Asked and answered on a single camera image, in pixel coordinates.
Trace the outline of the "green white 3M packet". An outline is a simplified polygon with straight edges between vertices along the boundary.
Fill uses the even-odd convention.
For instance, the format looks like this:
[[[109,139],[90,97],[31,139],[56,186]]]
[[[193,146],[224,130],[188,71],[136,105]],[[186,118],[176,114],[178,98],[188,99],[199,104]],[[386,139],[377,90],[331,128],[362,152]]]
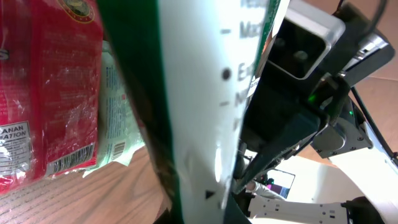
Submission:
[[[98,1],[167,202],[158,223],[223,223],[252,78],[288,5]]]

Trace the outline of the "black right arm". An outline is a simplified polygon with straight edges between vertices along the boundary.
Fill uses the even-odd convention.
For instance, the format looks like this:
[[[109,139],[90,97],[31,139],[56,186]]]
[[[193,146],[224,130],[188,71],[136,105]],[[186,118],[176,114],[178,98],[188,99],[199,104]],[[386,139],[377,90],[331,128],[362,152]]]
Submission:
[[[304,1],[290,2],[246,111],[241,140],[256,157],[238,179],[235,192],[281,159],[312,146],[323,158],[348,159],[357,174],[376,170],[359,153],[381,146],[397,186],[397,155],[378,130],[355,84],[394,55],[377,30],[386,2],[367,20],[351,4],[340,2],[327,14]]]

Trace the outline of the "red snack packet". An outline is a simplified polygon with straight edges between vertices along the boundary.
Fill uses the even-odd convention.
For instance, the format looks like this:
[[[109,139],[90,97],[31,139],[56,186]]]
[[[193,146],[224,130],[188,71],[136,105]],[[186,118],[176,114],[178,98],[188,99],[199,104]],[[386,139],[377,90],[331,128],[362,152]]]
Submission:
[[[95,1],[1,1],[1,193],[96,164]]]

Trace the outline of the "white teal wipes packet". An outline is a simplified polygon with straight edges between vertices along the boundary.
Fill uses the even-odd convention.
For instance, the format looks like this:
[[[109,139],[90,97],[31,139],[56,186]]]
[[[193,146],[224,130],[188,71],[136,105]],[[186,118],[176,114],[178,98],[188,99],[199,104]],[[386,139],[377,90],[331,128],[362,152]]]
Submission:
[[[83,177],[112,162],[128,166],[133,154],[145,145],[110,43],[106,40],[101,54],[98,143],[97,164],[87,169]]]

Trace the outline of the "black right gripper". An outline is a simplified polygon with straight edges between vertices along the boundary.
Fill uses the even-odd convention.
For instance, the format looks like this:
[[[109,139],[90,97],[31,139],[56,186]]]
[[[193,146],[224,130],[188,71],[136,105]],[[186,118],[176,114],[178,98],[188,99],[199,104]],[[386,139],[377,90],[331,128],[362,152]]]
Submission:
[[[297,89],[304,85],[295,85],[293,80],[275,65],[265,65],[239,138],[257,156],[236,180],[235,194],[273,161],[294,146],[307,143],[328,124],[330,116],[309,103]]]

